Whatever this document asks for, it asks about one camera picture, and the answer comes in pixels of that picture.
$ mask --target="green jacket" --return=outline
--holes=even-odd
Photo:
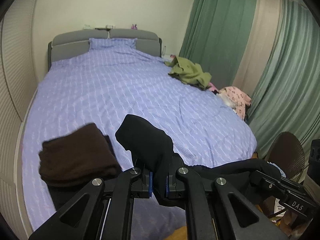
[[[208,72],[203,73],[198,63],[193,64],[183,57],[175,57],[172,62],[165,61],[164,63],[172,67],[168,74],[179,79],[182,83],[194,85],[202,90],[208,87],[211,75]]]

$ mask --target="upholstered headboard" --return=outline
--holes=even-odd
[[[55,36],[48,44],[48,70],[51,63],[79,56],[89,50],[89,38],[137,38],[136,49],[152,56],[161,56],[162,40],[153,32],[132,29],[80,30]]]

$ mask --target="chair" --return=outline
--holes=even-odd
[[[300,173],[297,181],[300,179],[305,164],[301,143],[290,132],[282,132],[276,137],[265,160],[276,164],[284,171],[288,179]],[[267,198],[260,204],[260,208],[266,216],[272,216],[275,208],[275,198],[273,196]]]

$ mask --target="bed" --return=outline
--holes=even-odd
[[[137,30],[83,30],[49,44],[50,70],[38,86],[23,137],[23,194],[33,230],[55,212],[38,173],[41,143],[88,122],[110,136],[123,170],[132,167],[131,155],[115,132],[126,114],[164,130],[188,165],[214,167],[251,157],[256,140],[245,122],[212,92],[170,77],[160,51],[155,33]],[[185,223],[178,207],[160,206],[154,197],[136,199],[131,239],[163,239]]]

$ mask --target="bottle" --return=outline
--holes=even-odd
[[[166,46],[164,46],[163,48],[162,48],[162,56],[164,56],[164,54],[165,54],[165,49],[166,49],[167,47]]]

